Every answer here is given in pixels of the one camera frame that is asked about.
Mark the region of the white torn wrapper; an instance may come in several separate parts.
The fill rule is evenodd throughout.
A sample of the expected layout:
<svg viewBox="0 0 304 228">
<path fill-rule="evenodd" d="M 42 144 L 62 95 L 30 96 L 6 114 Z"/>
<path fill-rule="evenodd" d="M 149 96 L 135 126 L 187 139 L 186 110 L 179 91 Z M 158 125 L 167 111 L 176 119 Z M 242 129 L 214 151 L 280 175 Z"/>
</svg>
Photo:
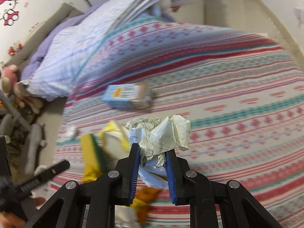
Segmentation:
<svg viewBox="0 0 304 228">
<path fill-rule="evenodd" d="M 129 206 L 115 206 L 115 227 L 141 228 L 135 210 Z"/>
</svg>

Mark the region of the white paper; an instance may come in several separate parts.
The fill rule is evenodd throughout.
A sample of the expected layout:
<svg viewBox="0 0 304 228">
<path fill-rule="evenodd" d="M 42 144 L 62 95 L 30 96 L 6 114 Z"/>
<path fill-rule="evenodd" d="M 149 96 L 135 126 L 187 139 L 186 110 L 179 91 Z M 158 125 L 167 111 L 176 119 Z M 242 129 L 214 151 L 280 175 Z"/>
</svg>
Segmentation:
<svg viewBox="0 0 304 228">
<path fill-rule="evenodd" d="M 148 186 L 168 189 L 165 153 L 189 149 L 191 121 L 180 115 L 135 118 L 126 123 L 130 144 L 140 146 L 139 177 Z"/>
</svg>

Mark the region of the orange peel scrap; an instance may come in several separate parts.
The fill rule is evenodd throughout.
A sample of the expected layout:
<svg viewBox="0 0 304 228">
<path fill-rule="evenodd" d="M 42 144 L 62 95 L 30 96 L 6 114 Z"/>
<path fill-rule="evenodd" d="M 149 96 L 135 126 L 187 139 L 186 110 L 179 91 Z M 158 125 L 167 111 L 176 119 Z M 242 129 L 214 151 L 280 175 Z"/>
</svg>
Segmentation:
<svg viewBox="0 0 304 228">
<path fill-rule="evenodd" d="M 136 191 L 132 207 L 137 215 L 139 224 L 144 224 L 151 209 L 151 204 L 157 199 L 161 192 L 162 189 L 152 187 L 142 187 Z"/>
</svg>

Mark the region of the grey headboard cushion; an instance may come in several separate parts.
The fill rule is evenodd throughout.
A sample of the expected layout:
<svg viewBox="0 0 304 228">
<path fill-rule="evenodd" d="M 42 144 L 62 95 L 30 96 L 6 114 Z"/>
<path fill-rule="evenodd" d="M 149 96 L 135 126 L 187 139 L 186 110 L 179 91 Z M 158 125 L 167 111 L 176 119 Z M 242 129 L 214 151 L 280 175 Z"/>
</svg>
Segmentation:
<svg viewBox="0 0 304 228">
<path fill-rule="evenodd" d="M 23 70 L 28 65 L 30 57 L 37 51 L 39 45 L 56 26 L 79 15 L 83 15 L 83 12 L 67 3 L 62 3 L 58 11 L 34 30 L 34 33 L 31 34 L 23 48 L 12 56 L 11 59 L 4 64 L 4 67 L 15 64 L 19 70 Z"/>
</svg>

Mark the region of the light blue milk carton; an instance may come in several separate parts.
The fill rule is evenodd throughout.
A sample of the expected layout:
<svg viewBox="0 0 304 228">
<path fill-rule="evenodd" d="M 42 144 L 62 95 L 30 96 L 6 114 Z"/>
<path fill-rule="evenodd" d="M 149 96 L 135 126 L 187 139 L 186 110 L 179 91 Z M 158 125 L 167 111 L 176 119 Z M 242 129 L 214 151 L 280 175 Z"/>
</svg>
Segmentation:
<svg viewBox="0 0 304 228">
<path fill-rule="evenodd" d="M 102 101 L 114 109 L 147 109 L 155 93 L 146 82 L 109 85 Z"/>
</svg>

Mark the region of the yellow snack bag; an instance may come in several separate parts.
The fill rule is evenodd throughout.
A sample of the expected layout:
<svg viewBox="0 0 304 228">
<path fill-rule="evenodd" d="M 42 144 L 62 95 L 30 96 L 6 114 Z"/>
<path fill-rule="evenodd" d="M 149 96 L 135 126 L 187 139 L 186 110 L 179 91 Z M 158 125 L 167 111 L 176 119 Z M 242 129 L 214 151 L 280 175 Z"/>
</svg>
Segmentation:
<svg viewBox="0 0 304 228">
<path fill-rule="evenodd" d="M 98 145 L 101 148 L 105 172 L 110 170 L 110 166 L 109 163 L 106 162 L 106 158 L 119 160 L 129 155 L 130 145 L 127 138 L 127 129 L 116 121 L 110 121 L 107 123 L 105 128 L 101 130 L 97 137 L 99 138 Z"/>
</svg>

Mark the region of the yellow sponge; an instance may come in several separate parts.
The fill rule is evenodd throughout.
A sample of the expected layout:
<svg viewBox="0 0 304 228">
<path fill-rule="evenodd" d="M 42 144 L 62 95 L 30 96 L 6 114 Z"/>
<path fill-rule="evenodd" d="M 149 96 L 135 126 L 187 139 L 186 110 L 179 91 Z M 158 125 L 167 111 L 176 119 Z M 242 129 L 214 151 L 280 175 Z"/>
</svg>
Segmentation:
<svg viewBox="0 0 304 228">
<path fill-rule="evenodd" d="M 105 172 L 101 148 L 93 134 L 81 136 L 80 144 L 85 166 L 82 182 L 93 182 Z"/>
</svg>

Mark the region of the patterned knit bed cover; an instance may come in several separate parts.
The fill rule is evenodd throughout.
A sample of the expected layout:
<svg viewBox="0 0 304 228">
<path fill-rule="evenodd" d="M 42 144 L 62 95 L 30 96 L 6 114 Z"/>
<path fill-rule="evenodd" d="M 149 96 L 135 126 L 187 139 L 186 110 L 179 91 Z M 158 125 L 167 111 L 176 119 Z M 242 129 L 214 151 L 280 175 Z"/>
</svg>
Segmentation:
<svg viewBox="0 0 304 228">
<path fill-rule="evenodd" d="M 147 109 L 114 109 L 102 101 L 109 85 L 146 82 Z M 207 25 L 138 19 L 107 34 L 73 82 L 54 159 L 68 171 L 52 195 L 80 182 L 84 164 L 69 126 L 99 133 L 110 121 L 137 117 L 191 121 L 189 149 L 177 151 L 209 179 L 235 179 L 283 227 L 303 227 L 303 71 L 279 44 L 258 34 Z"/>
</svg>

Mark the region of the grey study chair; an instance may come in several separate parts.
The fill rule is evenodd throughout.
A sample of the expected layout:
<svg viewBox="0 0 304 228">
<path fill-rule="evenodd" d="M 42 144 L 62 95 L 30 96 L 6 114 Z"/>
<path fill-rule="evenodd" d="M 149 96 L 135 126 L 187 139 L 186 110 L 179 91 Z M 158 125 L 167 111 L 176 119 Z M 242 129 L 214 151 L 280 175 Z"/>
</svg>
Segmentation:
<svg viewBox="0 0 304 228">
<path fill-rule="evenodd" d="M 5 138 L 10 166 L 29 176 L 38 166 L 40 148 L 47 145 L 44 125 L 35 122 L 36 116 L 29 109 L 17 108 L 13 98 L 1 91 L 1 136 Z"/>
</svg>

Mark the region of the hello kitty wall sticker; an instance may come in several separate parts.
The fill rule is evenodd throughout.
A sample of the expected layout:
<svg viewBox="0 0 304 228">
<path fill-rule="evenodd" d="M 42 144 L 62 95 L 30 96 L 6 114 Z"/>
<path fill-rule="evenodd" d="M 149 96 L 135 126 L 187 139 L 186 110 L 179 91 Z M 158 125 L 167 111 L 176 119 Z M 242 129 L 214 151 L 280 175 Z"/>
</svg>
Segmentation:
<svg viewBox="0 0 304 228">
<path fill-rule="evenodd" d="M 28 6 L 28 0 L 1 0 L 1 24 L 12 26 L 20 18 L 21 9 Z"/>
</svg>

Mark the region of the folded striped sheets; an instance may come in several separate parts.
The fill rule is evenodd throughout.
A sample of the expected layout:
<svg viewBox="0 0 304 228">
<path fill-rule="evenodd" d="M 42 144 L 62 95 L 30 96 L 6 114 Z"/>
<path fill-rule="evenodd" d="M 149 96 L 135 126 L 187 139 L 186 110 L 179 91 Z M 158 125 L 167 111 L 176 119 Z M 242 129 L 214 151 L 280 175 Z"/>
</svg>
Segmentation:
<svg viewBox="0 0 304 228">
<path fill-rule="evenodd" d="M 118 28 L 123 23 L 133 20 L 144 10 L 160 0 L 114 0 L 118 3 L 114 6 L 114 22 L 109 30 Z"/>
</svg>

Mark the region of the blue checkered duvet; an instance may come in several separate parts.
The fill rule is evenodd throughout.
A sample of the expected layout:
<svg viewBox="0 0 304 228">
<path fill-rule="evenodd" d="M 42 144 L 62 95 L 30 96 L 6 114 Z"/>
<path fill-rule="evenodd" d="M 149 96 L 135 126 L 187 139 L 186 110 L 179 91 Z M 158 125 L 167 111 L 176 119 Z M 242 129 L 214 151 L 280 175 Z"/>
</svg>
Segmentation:
<svg viewBox="0 0 304 228">
<path fill-rule="evenodd" d="M 110 31 L 117 3 L 105 2 L 85 14 L 78 25 L 60 30 L 46 48 L 38 68 L 29 77 L 21 78 L 24 91 L 48 101 L 69 96 L 84 62 Z"/>
</svg>

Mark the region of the pink plush toy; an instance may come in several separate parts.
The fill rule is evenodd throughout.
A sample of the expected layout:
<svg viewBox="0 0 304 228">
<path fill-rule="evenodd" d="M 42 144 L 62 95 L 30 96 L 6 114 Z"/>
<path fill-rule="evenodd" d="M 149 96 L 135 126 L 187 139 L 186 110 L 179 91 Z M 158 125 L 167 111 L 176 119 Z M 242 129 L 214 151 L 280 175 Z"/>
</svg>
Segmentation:
<svg viewBox="0 0 304 228">
<path fill-rule="evenodd" d="M 1 86 L 5 94 L 12 94 L 15 103 L 24 108 L 26 105 L 30 106 L 35 114 L 39 114 L 43 107 L 43 102 L 31 96 L 31 94 L 24 91 L 22 84 L 19 82 L 19 68 L 12 64 L 1 70 Z"/>
</svg>

